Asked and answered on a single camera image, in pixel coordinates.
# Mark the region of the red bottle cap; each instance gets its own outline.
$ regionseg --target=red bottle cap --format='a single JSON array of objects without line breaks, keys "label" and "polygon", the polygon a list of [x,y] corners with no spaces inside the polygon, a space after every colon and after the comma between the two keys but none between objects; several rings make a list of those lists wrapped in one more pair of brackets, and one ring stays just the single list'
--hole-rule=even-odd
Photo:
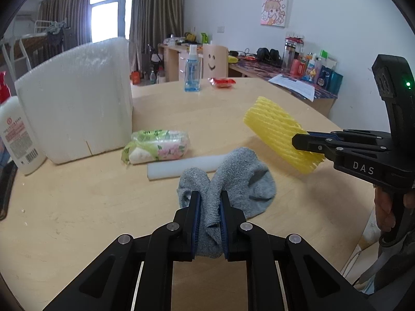
[{"label": "red bottle cap", "polygon": [[0,104],[3,104],[7,99],[10,98],[9,87],[4,82],[5,71],[0,71]]}]

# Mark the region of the white foam box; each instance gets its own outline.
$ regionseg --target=white foam box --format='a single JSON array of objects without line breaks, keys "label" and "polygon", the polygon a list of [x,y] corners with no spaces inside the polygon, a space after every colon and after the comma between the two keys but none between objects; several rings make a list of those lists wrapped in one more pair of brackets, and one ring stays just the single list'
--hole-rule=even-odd
[{"label": "white foam box", "polygon": [[20,104],[56,164],[124,147],[132,132],[128,41],[78,46],[15,83]]}]

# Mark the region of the paper sheet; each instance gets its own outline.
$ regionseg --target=paper sheet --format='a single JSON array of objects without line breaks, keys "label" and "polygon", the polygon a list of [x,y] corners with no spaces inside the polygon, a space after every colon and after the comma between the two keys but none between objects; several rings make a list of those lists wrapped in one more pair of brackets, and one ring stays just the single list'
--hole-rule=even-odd
[{"label": "paper sheet", "polygon": [[295,80],[287,76],[283,76],[281,74],[271,78],[268,82],[272,84],[278,84],[282,87],[298,92],[311,101],[314,100],[314,86],[310,84]]}]

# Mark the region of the anime poster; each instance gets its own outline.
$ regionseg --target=anime poster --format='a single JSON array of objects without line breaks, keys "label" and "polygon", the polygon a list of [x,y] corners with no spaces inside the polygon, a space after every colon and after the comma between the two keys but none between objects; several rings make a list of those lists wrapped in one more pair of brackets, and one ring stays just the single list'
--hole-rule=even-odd
[{"label": "anime poster", "polygon": [[261,24],[285,27],[288,0],[264,0]]}]

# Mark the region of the window frame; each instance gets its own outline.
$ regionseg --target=window frame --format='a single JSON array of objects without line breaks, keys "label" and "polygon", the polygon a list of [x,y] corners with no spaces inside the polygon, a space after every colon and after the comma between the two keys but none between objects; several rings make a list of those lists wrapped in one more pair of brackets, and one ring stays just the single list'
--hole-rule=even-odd
[{"label": "window frame", "polygon": [[125,2],[126,0],[104,0],[94,4],[89,4],[89,15],[91,15],[91,28],[92,28],[92,8],[100,6],[102,4],[108,4],[112,2],[118,2],[118,37],[125,38]]}]

